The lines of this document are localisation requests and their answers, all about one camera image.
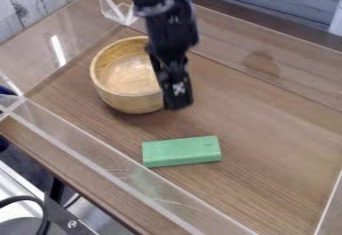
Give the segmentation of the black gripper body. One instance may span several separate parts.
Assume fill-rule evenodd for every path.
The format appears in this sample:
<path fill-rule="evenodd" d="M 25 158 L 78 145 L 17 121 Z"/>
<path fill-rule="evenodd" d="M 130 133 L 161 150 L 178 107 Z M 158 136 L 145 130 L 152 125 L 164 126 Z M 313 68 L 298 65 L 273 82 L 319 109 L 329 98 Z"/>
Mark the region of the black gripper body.
<path fill-rule="evenodd" d="M 135 13 L 145 18 L 149 55 L 153 53 L 166 65 L 181 63 L 200 42 L 192 0 L 137 0 Z"/>

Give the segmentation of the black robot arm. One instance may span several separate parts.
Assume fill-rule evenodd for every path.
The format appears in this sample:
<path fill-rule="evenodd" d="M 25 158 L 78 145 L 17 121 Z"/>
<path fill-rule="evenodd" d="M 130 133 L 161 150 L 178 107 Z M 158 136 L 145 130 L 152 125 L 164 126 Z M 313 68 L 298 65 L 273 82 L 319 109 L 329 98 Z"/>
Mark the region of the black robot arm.
<path fill-rule="evenodd" d="M 145 19 L 146 51 L 164 93 L 168 109 L 193 105 L 188 51 L 200 42 L 192 0 L 133 0 L 134 13 Z"/>

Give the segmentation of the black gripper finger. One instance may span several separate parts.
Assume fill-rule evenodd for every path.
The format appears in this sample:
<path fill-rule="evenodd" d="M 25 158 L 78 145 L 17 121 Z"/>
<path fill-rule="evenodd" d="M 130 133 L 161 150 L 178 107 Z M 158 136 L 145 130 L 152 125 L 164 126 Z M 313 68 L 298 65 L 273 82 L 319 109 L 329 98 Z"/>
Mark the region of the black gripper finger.
<path fill-rule="evenodd" d="M 166 70 L 164 69 L 162 62 L 160 61 L 160 59 L 153 53 L 150 53 L 150 60 L 152 60 L 158 83 L 161 86 L 165 86 L 168 84 L 169 75 L 166 73 Z"/>
<path fill-rule="evenodd" d="M 172 62 L 169 65 L 161 63 L 158 82 L 168 109 L 176 111 L 193 105 L 194 96 L 188 59 L 181 63 Z"/>

